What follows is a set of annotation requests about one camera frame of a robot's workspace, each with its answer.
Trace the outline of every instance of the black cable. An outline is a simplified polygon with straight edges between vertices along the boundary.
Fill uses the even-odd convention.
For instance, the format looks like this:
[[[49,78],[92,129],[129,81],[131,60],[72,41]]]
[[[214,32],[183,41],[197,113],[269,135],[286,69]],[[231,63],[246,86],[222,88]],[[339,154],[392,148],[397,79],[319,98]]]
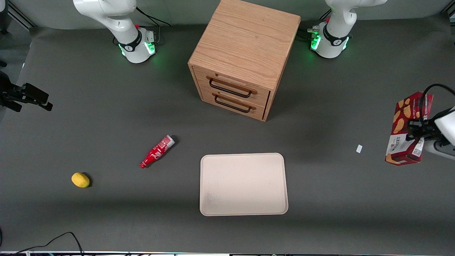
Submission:
[[[330,8],[330,10],[326,11],[324,14],[322,14],[322,16],[319,18],[320,20],[323,20],[324,19],[324,16],[327,17],[327,15],[330,14],[330,12],[332,11],[332,8]]]
[[[441,87],[441,88],[443,88],[443,89],[449,91],[450,93],[452,93],[453,96],[455,96],[455,91],[454,91],[452,88],[450,88],[450,87],[448,87],[448,86],[446,86],[446,85],[435,83],[435,84],[432,84],[432,85],[428,86],[428,87],[425,89],[424,93],[422,94],[422,97],[420,98],[420,105],[419,105],[419,107],[420,107],[420,123],[421,123],[421,124],[424,123],[424,116],[423,116],[423,113],[422,113],[422,109],[423,109],[423,106],[424,106],[425,96],[426,96],[427,92],[428,92],[431,88],[436,87],[436,86],[437,86],[437,87]]]
[[[139,9],[138,7],[136,7],[136,9],[137,9],[140,13],[142,13],[143,15],[145,15],[145,17],[147,17],[149,20],[153,21],[153,23],[155,23],[155,24],[158,26],[158,39],[155,40],[155,41],[156,41],[157,43],[159,43],[160,40],[161,40],[161,26],[160,26],[160,24],[158,24],[156,21],[154,21],[154,20],[152,19],[152,18],[153,18],[152,16],[149,16],[149,15],[145,14],[145,13],[144,13],[141,9]]]
[[[165,22],[165,21],[162,21],[162,20],[160,20],[160,19],[157,19],[157,18],[155,18],[155,17],[153,17],[153,16],[150,16],[150,15],[146,14],[146,13],[143,12],[141,9],[139,9],[139,7],[136,7],[136,10],[138,10],[138,11],[139,11],[140,13],[142,13],[143,15],[149,17],[150,19],[154,19],[154,20],[157,20],[157,21],[159,21],[159,22],[162,22],[162,23],[165,23],[165,24],[168,24],[169,26],[171,26],[171,24],[169,24],[169,23],[167,23],[167,22]]]
[[[322,19],[325,20],[331,13],[332,13],[332,9],[330,9],[330,12],[329,12],[328,14],[326,14],[326,15],[324,16],[324,18],[322,18]]]
[[[304,37],[304,36],[301,36],[301,35],[299,35],[299,34],[295,34],[295,35],[298,36],[298,37],[300,37],[300,38],[302,38],[302,39],[304,39],[304,40],[310,40],[309,38]]]
[[[74,240],[76,240],[76,243],[77,243],[77,247],[79,247],[79,251],[81,252],[81,256],[84,256],[84,252],[82,250],[81,244],[79,243],[78,239],[76,238],[76,235],[74,235],[73,232],[65,232],[65,233],[61,234],[60,236],[50,240],[47,244],[45,244],[43,246],[34,246],[34,247],[27,248],[27,249],[23,249],[23,250],[20,250],[20,251],[14,253],[14,254],[9,254],[9,256],[16,256],[16,255],[19,255],[21,252],[24,252],[24,251],[30,251],[30,250],[35,249],[35,248],[46,247],[49,244],[51,244],[55,239],[60,238],[60,237],[62,237],[64,235],[66,235],[66,234],[71,234],[74,237]]]

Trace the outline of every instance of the green led light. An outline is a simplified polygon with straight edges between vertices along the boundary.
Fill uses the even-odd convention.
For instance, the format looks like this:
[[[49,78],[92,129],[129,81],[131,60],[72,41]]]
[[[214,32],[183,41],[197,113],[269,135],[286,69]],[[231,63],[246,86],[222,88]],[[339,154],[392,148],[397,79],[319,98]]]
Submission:
[[[121,54],[122,54],[123,56],[125,56],[125,53],[123,52],[123,49],[121,48],[120,44],[118,44],[118,47],[119,47],[120,50],[121,50]]]
[[[150,53],[150,55],[155,53],[155,44],[154,43],[144,42],[144,45],[147,48],[147,51],[148,51],[148,53]]]
[[[311,42],[311,48],[313,50],[316,50],[319,46],[319,42],[321,41],[321,36],[320,35],[317,35],[313,41]]]
[[[344,42],[343,50],[346,49],[346,44],[348,43],[348,41],[349,41],[349,37],[346,38],[346,42]]]

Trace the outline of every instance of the white tray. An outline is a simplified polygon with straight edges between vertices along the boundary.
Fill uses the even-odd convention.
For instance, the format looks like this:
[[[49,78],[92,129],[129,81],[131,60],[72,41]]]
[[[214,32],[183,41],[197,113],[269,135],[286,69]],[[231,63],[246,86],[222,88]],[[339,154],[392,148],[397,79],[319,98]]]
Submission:
[[[286,213],[288,192],[283,156],[278,153],[204,156],[199,209],[205,216]]]

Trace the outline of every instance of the drawer handle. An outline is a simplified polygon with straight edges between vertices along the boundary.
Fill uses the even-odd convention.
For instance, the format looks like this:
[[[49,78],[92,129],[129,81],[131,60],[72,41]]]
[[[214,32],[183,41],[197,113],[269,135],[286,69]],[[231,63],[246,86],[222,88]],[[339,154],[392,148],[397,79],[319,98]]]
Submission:
[[[208,82],[210,84],[210,87],[218,89],[218,90],[223,91],[223,92],[228,92],[230,94],[234,94],[235,96],[239,96],[239,97],[242,97],[242,98],[248,98],[248,97],[251,96],[251,93],[252,93],[252,91],[250,90],[250,92],[247,95],[241,94],[241,93],[238,93],[238,92],[234,92],[234,91],[231,91],[231,90],[228,90],[228,89],[213,85],[212,82],[213,82],[213,78],[210,78],[210,81]]]
[[[243,112],[243,113],[248,113],[248,112],[250,112],[250,110],[251,110],[251,107],[248,107],[248,110],[244,110],[244,109],[241,109],[241,108],[238,108],[238,107],[231,106],[231,105],[226,104],[226,103],[224,103],[224,102],[221,102],[221,101],[219,101],[219,100],[217,100],[217,99],[218,99],[218,95],[215,95],[215,102],[216,102],[216,103],[218,103],[218,104],[220,104],[220,105],[223,105],[223,106],[226,106],[226,107],[228,107],[228,108],[235,109],[235,110],[240,111],[240,112]]]

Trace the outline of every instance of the gray mat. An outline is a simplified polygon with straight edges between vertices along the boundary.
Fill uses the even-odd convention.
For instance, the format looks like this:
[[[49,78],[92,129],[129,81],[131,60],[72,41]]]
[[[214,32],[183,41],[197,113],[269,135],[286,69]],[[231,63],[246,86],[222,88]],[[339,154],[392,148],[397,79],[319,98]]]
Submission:
[[[333,60],[296,41],[266,123],[198,98],[187,61],[203,30],[163,29],[138,65],[108,30],[34,31],[19,82],[54,109],[27,105],[0,126],[3,250],[73,231],[93,251],[454,254],[455,162],[384,162],[395,104],[434,82],[455,87],[447,17],[359,21]],[[433,93],[433,113],[454,105]],[[140,169],[166,134],[180,143]],[[199,212],[202,156],[266,152],[285,158],[286,214]],[[74,172],[93,187],[75,187]],[[66,237],[48,249],[77,247]]]

